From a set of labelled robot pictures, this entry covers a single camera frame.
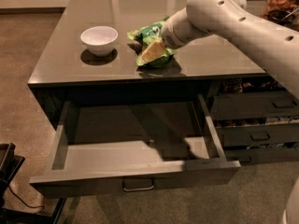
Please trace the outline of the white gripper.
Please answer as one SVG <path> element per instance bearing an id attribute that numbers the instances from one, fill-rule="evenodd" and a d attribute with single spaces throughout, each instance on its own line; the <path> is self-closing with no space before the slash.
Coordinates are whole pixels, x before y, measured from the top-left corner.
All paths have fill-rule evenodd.
<path id="1" fill-rule="evenodd" d="M 165 54 L 165 47 L 180 49 L 198 38 L 210 36 L 210 33 L 196 28 L 188 19 L 185 8 L 171 16 L 162 26 L 161 40 L 155 40 L 142 52 L 141 61 L 150 63 Z"/>

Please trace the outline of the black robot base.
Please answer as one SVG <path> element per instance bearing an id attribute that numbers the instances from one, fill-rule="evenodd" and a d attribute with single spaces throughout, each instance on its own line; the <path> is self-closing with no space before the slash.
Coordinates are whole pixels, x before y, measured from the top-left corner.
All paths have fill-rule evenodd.
<path id="1" fill-rule="evenodd" d="M 54 212 L 50 217 L 4 208 L 4 194 L 7 189 L 19 200 L 21 199 L 12 190 L 10 183 L 20 170 L 25 158 L 16 155 L 14 151 L 15 145 L 13 143 L 0 145 L 0 224 L 58 224 L 65 199 L 60 199 L 57 202 Z"/>

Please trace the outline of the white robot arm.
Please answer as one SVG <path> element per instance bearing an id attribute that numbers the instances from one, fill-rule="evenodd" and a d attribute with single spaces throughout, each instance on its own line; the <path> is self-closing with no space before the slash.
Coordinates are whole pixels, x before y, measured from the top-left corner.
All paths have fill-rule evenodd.
<path id="1" fill-rule="evenodd" d="M 203 35 L 218 35 L 247 55 L 292 95 L 299 95 L 298 33 L 256 17 L 236 0 L 187 0 L 162 28 L 181 48 Z M 241 201 L 207 211 L 203 224 L 299 224 L 295 164 L 247 166 L 233 179 Z"/>

